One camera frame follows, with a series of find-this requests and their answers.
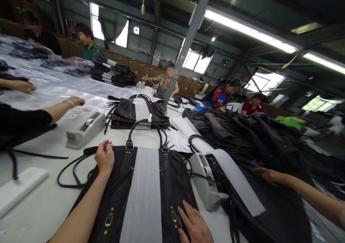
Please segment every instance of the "green shirt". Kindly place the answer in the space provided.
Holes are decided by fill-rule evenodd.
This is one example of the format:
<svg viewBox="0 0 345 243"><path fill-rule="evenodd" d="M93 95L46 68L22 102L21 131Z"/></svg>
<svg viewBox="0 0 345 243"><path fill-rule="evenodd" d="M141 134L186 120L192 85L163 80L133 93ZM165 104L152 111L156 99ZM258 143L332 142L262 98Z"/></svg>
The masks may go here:
<svg viewBox="0 0 345 243"><path fill-rule="evenodd" d="M83 45L83 58L94 61L99 55L105 56L103 48L101 48L97 43L93 42L92 47L89 49L87 45Z"/></svg>

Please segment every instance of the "plaid shirt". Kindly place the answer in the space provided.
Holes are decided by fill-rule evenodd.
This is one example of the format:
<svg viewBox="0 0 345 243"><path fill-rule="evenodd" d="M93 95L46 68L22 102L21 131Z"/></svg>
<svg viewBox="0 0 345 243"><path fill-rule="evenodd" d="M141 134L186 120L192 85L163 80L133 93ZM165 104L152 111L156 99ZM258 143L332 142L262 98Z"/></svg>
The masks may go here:
<svg viewBox="0 0 345 243"><path fill-rule="evenodd" d="M151 82L153 84L159 83L159 87L161 87L163 90L167 90L168 85L170 81L167 80L165 74L158 75L157 77L149 78L148 82ZM179 86L177 85L177 82L175 83L175 94L179 92Z"/></svg>

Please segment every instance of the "bracelet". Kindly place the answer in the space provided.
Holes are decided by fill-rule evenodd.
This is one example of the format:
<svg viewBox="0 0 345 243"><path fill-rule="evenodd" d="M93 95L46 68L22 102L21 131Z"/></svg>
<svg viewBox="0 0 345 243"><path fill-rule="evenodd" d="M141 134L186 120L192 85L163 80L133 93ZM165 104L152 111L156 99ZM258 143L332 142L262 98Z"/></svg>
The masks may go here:
<svg viewBox="0 0 345 243"><path fill-rule="evenodd" d="M73 108L75 107L75 105L73 104L72 101L63 101L63 102L69 102L69 103L71 103L73 105Z"/></svg>

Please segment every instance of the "person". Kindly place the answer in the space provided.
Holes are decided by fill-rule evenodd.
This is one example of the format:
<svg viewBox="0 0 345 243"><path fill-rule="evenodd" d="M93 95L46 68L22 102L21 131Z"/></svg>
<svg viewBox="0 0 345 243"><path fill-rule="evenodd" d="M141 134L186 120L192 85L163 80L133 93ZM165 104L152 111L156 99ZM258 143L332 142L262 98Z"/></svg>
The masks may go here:
<svg viewBox="0 0 345 243"><path fill-rule="evenodd" d="M108 183L115 162L112 142L101 142L95 154L95 161L99 169L98 175L84 197L68 215L49 243L87 243L95 222L101 199ZM214 243L210 229L207 227L200 212L183 201L178 212L191 237L192 243ZM178 230L181 243L189 243L187 235L182 229Z"/></svg>
<svg viewBox="0 0 345 243"><path fill-rule="evenodd" d="M94 61L99 55L105 56L103 48L94 41L93 32L88 25L77 23L75 29L79 42L83 44L84 59Z"/></svg>
<svg viewBox="0 0 345 243"><path fill-rule="evenodd" d="M57 38L50 32L43 30L41 21L31 11L26 11L22 15L22 25L26 31L25 40L44 46L53 51L56 55L61 55L61 47Z"/></svg>
<svg viewBox="0 0 345 243"><path fill-rule="evenodd" d="M175 69L175 64L169 64L166 68L166 74L161 74L161 75L158 75L157 77L153 77L153 78L143 77L143 81L147 81L147 82L150 82L153 84L159 83L159 87L166 91L168 88L168 85L171 81L171 77L174 75L174 69ZM179 86L176 82L175 83L175 89L172 92L171 97L173 97L178 92L179 92Z"/></svg>
<svg viewBox="0 0 345 243"><path fill-rule="evenodd" d="M261 93L255 94L251 101L246 101L243 103L241 114L248 117L255 112L265 112L265 109L263 108L263 103L265 100L265 95Z"/></svg>
<svg viewBox="0 0 345 243"><path fill-rule="evenodd" d="M4 79L0 79L0 87L27 94L37 89L34 85L25 81ZM85 100L79 97L70 97L52 107L22 111L0 102L0 135L21 135L51 126L59 121L68 110L84 104Z"/></svg>
<svg viewBox="0 0 345 243"><path fill-rule="evenodd" d="M267 168L256 168L262 172L262 177L273 186L279 184L290 187L307 201L314 209L345 230L345 204L320 192L306 182L284 173Z"/></svg>
<svg viewBox="0 0 345 243"><path fill-rule="evenodd" d="M203 102L208 102L211 107L217 107L221 111L225 111L229 95L235 93L241 87L238 80L227 81L224 86L215 87L204 98Z"/></svg>

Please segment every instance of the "ceiling light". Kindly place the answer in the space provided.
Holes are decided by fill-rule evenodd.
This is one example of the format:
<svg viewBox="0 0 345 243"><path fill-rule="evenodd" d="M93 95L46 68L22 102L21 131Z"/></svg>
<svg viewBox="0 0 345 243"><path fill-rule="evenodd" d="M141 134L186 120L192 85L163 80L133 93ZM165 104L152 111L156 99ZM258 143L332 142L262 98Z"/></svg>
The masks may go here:
<svg viewBox="0 0 345 243"><path fill-rule="evenodd" d="M271 46L274 46L278 49L281 49L287 53L293 53L293 52L296 52L298 50L294 46L291 46L291 45L284 43L284 42L282 42L276 38L273 38L272 36L269 36L269 35L266 35L262 32L259 32L256 29L250 28L247 25L240 24L237 21L234 21L234 20L229 19L227 17L224 17L222 15L219 15L213 11L206 10L205 17L208 19L214 20L216 22L219 22L225 26L228 26L229 28L232 28L232 29L235 29L239 32L242 32L248 36L256 38L262 42L270 44Z"/></svg>
<svg viewBox="0 0 345 243"><path fill-rule="evenodd" d="M317 62L318 64L324 65L324 66L326 66L328 68L331 68L331 69L333 69L335 71L338 71L338 72L340 72L342 74L345 74L345 68L344 67L342 67L342 66L340 66L338 64L335 64L335 63L333 63L333 62L331 62L329 60L326 60L324 57L319 57L319 56L316 56L316 55L314 55L312 53L307 53L303 57L305 57L305 58L307 58L309 60L312 60L314 62Z"/></svg>

